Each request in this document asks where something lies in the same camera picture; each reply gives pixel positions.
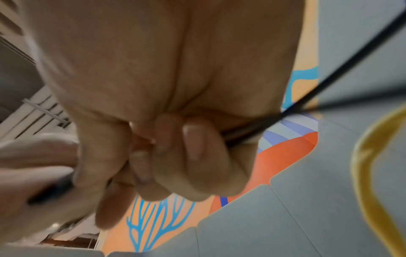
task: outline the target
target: black wire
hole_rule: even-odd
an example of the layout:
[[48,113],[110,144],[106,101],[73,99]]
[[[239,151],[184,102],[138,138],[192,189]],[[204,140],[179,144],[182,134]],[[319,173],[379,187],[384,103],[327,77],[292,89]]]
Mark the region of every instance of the black wire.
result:
[[386,40],[397,33],[406,23],[406,10],[399,14],[389,25],[387,25],[381,32],[372,38],[365,46],[363,46],[357,53],[343,63],[336,69],[330,76],[323,80],[317,87],[307,93],[298,102],[294,103],[291,107],[286,109],[278,116],[271,116],[262,118],[247,125],[224,132],[223,138],[228,147],[236,146],[266,130],[268,127],[279,122],[283,118],[294,113],[301,112],[302,108],[314,97],[320,94],[323,90],[330,87],[335,81],[340,79],[349,70],[358,65],[362,60],[369,56],[373,51],[380,47]]

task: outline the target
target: mural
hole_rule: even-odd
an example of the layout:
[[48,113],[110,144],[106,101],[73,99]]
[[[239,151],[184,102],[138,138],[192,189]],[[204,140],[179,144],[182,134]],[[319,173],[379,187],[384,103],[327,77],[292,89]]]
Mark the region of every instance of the mural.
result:
[[[307,0],[302,36],[294,69],[289,80],[282,110],[317,85],[317,0]],[[267,129],[259,141],[252,177],[237,196],[211,197],[193,203],[172,195],[149,203],[136,198],[123,220],[105,238],[102,251],[149,251],[197,224],[214,211],[234,201],[253,188],[268,184],[270,179],[309,154],[318,140],[319,115],[288,117]]]

